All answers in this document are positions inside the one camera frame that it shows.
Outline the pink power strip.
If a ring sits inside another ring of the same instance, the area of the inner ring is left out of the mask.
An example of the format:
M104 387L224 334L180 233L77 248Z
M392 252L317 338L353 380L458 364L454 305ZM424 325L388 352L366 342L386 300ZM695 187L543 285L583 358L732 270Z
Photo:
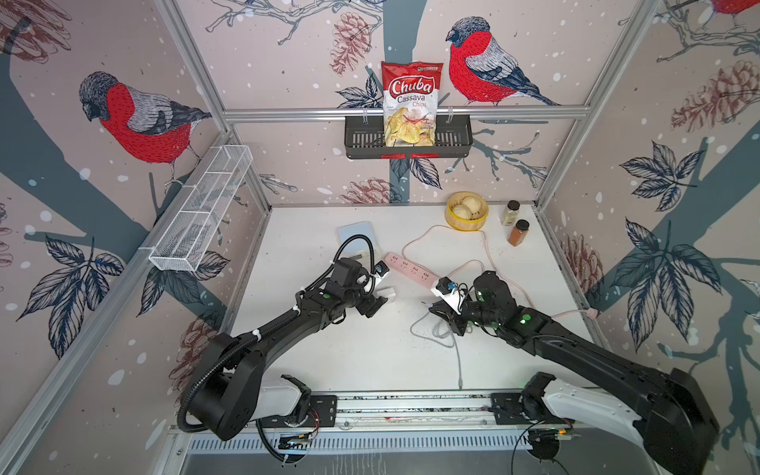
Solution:
M391 270L411 279L427 290L433 289L439 281L439 277L433 271L397 255L397 253L387 253L383 257L383 261Z

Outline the white usb charger adapter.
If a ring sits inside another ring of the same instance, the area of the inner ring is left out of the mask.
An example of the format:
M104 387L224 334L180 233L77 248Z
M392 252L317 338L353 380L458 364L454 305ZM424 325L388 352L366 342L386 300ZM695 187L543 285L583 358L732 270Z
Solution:
M395 301L397 293L393 287L385 287L375 291L375 296L385 298L388 303Z

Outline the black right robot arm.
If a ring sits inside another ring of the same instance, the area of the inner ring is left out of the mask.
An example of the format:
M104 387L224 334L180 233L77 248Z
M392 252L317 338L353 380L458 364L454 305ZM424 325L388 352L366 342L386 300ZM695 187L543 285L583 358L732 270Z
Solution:
M643 366L580 338L550 316L518 305L494 271L483 272L470 287L441 277L431 292L439 300L429 310L457 336L473 323L593 384L583 389L538 372L522 390L530 420L586 423L638 445L671 474L700 474L706 468L720 426L692 375Z

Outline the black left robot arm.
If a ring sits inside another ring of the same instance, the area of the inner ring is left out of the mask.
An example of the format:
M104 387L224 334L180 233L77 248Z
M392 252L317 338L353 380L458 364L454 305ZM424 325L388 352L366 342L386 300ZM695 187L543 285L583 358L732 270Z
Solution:
M342 323L348 310L373 317L387 301L374 291L388 272L382 261L371 259L363 266L338 251L329 268L296 293L295 304L287 312L251 332L214 336L180 398L178 429L211 431L221 441L229 441L248 424L263 433L264 422L278 418L290 427L312 424L312 431L300 437L310 443L322 423L311 405L312 389L289 374L264 385L264 374L298 342Z

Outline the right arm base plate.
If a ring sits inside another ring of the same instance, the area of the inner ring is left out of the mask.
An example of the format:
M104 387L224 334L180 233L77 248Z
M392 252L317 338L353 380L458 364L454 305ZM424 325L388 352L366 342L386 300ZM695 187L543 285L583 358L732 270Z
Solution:
M498 426L518 426L532 423L524 411L522 394L518 392L497 392L490 395L489 411Z

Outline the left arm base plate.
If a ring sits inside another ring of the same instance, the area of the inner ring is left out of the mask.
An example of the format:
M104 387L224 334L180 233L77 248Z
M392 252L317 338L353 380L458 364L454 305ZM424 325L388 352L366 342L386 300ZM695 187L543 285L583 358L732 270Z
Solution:
M270 416L260 420L265 429L332 428L338 413L338 397L311 395L301 397L295 408L285 416Z

